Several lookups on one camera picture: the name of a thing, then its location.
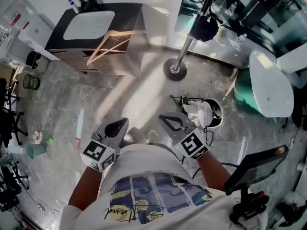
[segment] marble floor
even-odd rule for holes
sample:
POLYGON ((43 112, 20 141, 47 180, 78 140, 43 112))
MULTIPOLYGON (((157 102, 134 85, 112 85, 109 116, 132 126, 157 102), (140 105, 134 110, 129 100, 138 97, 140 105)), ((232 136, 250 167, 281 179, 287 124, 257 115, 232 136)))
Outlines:
MULTIPOLYGON (((177 52, 151 48, 144 55, 142 78, 130 76, 104 76, 95 73, 82 74, 63 62, 49 64, 37 91, 25 90, 18 85, 20 96, 18 110, 24 111, 22 125, 29 136, 23 137, 23 147, 33 143, 35 130, 43 132, 43 141, 52 137, 47 153, 31 160, 26 151, 15 154, 21 162, 22 170, 30 177, 28 193, 19 195, 20 208, 29 218, 44 229, 56 229, 61 211, 68 203, 70 195, 85 169, 75 139, 77 122, 83 114, 81 146, 87 146, 91 133, 104 117, 125 116, 130 127, 138 129, 139 137, 145 137, 155 129, 159 139, 168 144, 168 136, 158 123, 158 115, 178 110, 169 95, 214 98, 221 101, 232 81, 232 68, 193 56, 186 56, 184 62, 188 73, 184 80, 172 82, 163 74, 163 63, 176 58, 177 52), (42 213, 37 204, 45 208, 42 213)), ((17 79, 22 80, 25 72, 17 79)), ((219 161, 240 163, 245 154, 267 150, 278 145, 290 146, 297 128, 289 121, 286 129, 276 125, 271 119, 251 116, 240 111, 230 94, 222 103, 224 122, 214 131, 212 152, 219 161)), ((269 179, 255 184, 251 190, 263 190, 271 199, 269 211, 291 191, 298 173, 296 164, 303 158, 306 136, 299 130, 295 144, 282 166, 269 179)), ((197 163, 185 159, 184 167, 193 175, 197 163)), ((195 182, 204 185, 199 173, 195 182)))

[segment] black countertop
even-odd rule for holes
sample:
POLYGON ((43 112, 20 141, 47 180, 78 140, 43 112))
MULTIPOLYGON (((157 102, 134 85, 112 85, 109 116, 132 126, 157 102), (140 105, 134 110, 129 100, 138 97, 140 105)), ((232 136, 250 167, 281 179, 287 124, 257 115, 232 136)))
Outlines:
MULTIPOLYGON (((132 31, 135 30, 135 23, 142 9, 141 3, 105 3, 101 4, 96 11, 114 11, 115 16, 109 30, 132 31)), ((78 14, 73 9, 68 9, 62 15, 56 28, 53 30, 45 50, 57 52, 64 49, 92 49, 95 50, 103 40, 104 36, 97 39, 74 39, 64 40, 64 33, 78 14)))

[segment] person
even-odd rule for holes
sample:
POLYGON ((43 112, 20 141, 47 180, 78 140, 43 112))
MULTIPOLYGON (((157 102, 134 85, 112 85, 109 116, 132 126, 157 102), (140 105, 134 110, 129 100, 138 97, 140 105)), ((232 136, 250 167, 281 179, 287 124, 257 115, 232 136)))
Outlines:
POLYGON ((87 167, 64 207, 60 230, 243 229, 229 215, 228 171, 208 151, 197 162, 208 187, 196 185, 170 148, 131 144, 102 173, 87 167))

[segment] white t-shirt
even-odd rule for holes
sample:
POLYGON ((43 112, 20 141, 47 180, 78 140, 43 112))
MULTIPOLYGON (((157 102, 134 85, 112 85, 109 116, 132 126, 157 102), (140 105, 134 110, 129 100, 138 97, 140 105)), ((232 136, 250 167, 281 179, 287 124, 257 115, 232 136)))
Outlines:
POLYGON ((143 144, 121 151, 100 197, 85 211, 65 206, 60 230, 242 229, 229 219, 237 202, 194 185, 171 152, 143 144))

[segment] pole base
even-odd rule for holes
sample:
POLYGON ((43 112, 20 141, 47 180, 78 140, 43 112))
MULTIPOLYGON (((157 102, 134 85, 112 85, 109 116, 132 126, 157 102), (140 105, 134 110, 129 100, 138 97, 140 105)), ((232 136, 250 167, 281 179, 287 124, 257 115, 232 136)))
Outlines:
POLYGON ((183 80, 187 74, 186 65, 181 62, 177 71, 174 71, 174 66, 177 59, 168 59, 163 65, 164 75, 171 81, 180 81, 183 80))

